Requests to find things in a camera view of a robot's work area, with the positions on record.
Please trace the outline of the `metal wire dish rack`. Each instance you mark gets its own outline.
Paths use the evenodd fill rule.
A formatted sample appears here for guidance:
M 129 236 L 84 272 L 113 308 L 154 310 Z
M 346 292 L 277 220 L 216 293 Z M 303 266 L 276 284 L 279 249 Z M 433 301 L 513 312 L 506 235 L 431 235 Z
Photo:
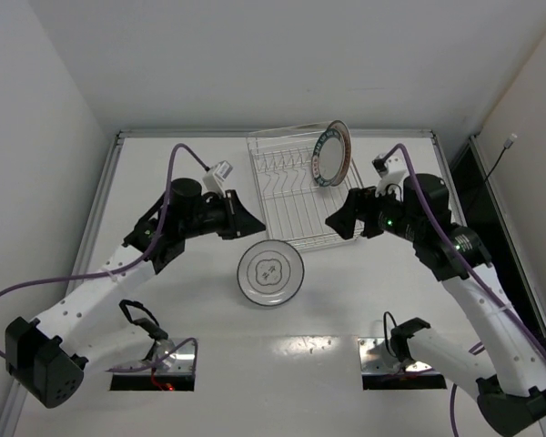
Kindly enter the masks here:
M 343 206 L 349 190 L 362 186 L 352 158 L 340 180 L 325 184 L 312 163 L 316 144 L 332 128 L 350 144 L 348 128 L 339 120 L 266 129 L 247 134 L 248 156 L 258 204 L 269 239 L 282 240 L 300 252 L 345 243 L 325 220 Z

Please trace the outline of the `white plate with black rim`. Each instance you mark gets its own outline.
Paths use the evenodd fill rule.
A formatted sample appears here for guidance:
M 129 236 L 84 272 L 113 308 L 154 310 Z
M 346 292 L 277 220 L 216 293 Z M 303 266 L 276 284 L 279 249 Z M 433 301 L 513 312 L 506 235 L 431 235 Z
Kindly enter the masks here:
M 248 248 L 239 260 L 242 294 L 260 307 L 274 308 L 293 299 L 305 278 L 300 253 L 286 241 L 267 239 Z

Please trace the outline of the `plate with dark blue rim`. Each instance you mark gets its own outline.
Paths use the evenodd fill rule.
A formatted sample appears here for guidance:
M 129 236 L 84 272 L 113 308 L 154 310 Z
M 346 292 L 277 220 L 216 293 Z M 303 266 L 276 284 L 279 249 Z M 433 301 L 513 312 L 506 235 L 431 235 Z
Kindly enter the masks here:
M 315 183 L 323 188 L 339 186 L 349 172 L 351 136 L 341 120 L 335 120 L 319 136 L 311 157 L 311 172 Z

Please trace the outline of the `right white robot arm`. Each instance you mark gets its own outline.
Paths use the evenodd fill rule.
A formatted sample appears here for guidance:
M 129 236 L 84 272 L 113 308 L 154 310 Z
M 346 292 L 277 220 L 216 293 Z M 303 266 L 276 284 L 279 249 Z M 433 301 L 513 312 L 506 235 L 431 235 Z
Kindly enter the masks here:
M 389 233 L 410 242 L 459 304 L 484 351 L 465 351 L 414 318 L 394 326 L 377 347 L 383 372 L 399 376 L 417 361 L 428 364 L 469 394 L 497 434 L 517 435 L 546 417 L 546 350 L 514 312 L 478 234 L 452 221 L 445 182 L 416 173 L 408 156 L 392 152 L 377 156 L 373 166 L 379 184 L 351 189 L 327 225 L 343 239 L 352 239 L 361 222 L 364 238 Z

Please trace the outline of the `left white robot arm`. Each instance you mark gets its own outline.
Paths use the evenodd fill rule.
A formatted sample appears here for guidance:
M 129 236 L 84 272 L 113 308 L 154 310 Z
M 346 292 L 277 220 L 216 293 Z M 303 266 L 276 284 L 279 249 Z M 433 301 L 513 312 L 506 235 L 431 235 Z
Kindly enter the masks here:
M 5 330 L 8 372 L 47 409 L 68 401 L 84 378 L 101 371 L 158 370 L 178 347 L 144 306 L 128 294 L 153 279 L 185 250 L 187 240 L 215 233 L 223 240 L 265 231 L 236 191 L 223 184 L 232 166 L 220 161 L 201 182 L 171 181 L 91 280 L 56 305 Z

